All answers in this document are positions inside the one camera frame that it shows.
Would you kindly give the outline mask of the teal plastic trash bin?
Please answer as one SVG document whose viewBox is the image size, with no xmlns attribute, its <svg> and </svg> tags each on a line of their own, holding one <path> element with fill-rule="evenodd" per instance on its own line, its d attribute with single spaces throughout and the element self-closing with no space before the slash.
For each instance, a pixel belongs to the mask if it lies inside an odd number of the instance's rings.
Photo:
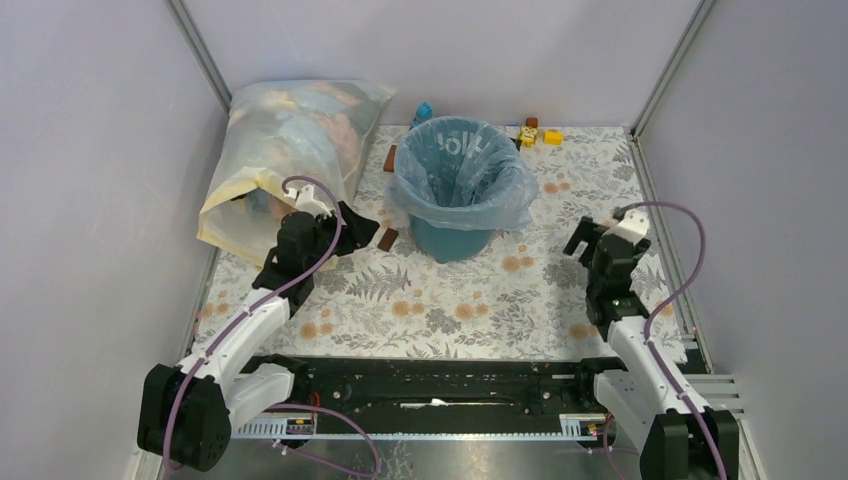
<svg viewBox="0 0 848 480">
<path fill-rule="evenodd" d="M 410 216 L 410 231 L 416 245 L 437 263 L 464 261 L 479 254 L 495 235 L 494 230 L 457 230 L 434 227 Z"/>
</svg>

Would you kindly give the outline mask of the light blue plastic trash bag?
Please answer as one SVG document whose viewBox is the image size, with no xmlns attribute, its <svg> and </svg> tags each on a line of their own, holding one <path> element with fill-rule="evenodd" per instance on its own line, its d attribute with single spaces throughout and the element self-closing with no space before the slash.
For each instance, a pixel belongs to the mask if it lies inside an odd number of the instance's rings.
<svg viewBox="0 0 848 480">
<path fill-rule="evenodd" d="M 532 223 L 539 183 L 514 141 L 476 119 L 444 116 L 398 141 L 387 199 L 437 228 L 516 231 Z"/>
</svg>

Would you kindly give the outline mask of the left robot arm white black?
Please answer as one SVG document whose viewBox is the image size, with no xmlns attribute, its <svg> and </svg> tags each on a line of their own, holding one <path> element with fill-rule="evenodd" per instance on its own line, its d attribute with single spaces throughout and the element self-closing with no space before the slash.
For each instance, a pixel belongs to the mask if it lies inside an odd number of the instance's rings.
<svg viewBox="0 0 848 480">
<path fill-rule="evenodd" d="M 138 447 L 165 462 L 206 472 L 218 463 L 233 433 L 269 407 L 304 407 L 311 387 L 293 367 L 270 362 L 250 374 L 242 370 L 305 303 L 314 273 L 331 257 L 366 247 L 378 228 L 378 222 L 345 203 L 332 213 L 284 216 L 276 243 L 235 315 L 176 365 L 158 364 L 148 372 Z"/>
</svg>

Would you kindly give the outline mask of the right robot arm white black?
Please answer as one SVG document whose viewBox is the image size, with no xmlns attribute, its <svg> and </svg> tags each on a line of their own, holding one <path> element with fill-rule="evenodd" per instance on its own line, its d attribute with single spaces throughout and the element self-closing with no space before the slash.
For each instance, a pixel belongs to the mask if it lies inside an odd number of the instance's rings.
<svg viewBox="0 0 848 480">
<path fill-rule="evenodd" d="M 712 406 L 663 346 L 652 339 L 650 314 L 632 287 L 650 242 L 645 213 L 630 211 L 612 226 L 584 216 L 563 252 L 587 271 L 587 317 L 614 356 L 584 359 L 573 386 L 583 410 L 603 407 L 639 452 L 644 479 L 736 479 L 739 426 Z"/>
</svg>

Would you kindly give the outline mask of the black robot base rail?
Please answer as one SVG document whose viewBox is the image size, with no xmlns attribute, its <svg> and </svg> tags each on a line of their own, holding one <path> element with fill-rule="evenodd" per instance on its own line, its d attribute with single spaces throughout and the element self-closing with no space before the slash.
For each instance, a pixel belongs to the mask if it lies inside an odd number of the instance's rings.
<svg viewBox="0 0 848 480">
<path fill-rule="evenodd" d="M 591 439 L 606 407 L 595 381 L 624 373 L 614 358 L 579 362 L 291 358 L 288 405 L 235 432 L 237 438 L 350 439 L 341 413 L 377 439 Z"/>
</svg>

